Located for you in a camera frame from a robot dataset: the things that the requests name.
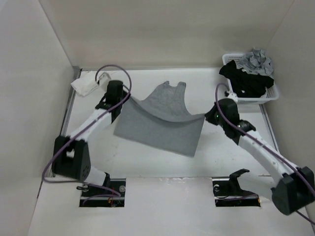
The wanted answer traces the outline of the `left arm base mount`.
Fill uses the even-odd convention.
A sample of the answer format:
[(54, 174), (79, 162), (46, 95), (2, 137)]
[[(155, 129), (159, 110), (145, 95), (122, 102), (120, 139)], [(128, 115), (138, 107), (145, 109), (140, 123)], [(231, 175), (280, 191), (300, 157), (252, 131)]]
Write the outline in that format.
[(111, 179), (105, 190), (92, 186), (82, 185), (76, 189), (81, 191), (79, 207), (124, 207), (126, 195), (126, 179)]

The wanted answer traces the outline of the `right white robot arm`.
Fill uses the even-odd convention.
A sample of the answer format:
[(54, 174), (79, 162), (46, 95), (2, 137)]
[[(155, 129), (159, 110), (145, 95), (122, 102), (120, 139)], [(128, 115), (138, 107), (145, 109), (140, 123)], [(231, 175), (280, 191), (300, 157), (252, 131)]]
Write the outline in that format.
[(220, 126), (225, 135), (248, 152), (271, 176), (262, 180), (247, 169), (237, 172), (228, 182), (233, 194), (251, 191), (271, 200), (278, 211), (290, 215), (315, 201), (315, 177), (308, 167), (298, 167), (272, 148), (248, 121), (239, 117), (234, 100), (224, 98), (205, 114), (207, 122)]

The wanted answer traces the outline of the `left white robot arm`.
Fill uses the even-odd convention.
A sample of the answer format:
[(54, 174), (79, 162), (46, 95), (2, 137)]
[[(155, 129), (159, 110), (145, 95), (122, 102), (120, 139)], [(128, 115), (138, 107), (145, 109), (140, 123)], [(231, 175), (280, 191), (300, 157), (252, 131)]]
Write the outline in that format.
[(53, 173), (92, 185), (100, 196), (110, 192), (110, 175), (92, 166), (89, 143), (120, 115), (123, 104), (130, 98), (125, 88), (122, 81), (110, 81), (90, 117), (71, 134), (55, 139)]

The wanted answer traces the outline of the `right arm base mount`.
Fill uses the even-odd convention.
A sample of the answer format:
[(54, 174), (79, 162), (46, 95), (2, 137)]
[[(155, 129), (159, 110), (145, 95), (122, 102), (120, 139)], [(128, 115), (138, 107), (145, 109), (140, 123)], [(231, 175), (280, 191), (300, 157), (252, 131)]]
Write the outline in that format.
[(240, 169), (228, 177), (212, 179), (216, 207), (260, 207), (259, 196), (240, 187), (238, 178), (248, 172)]

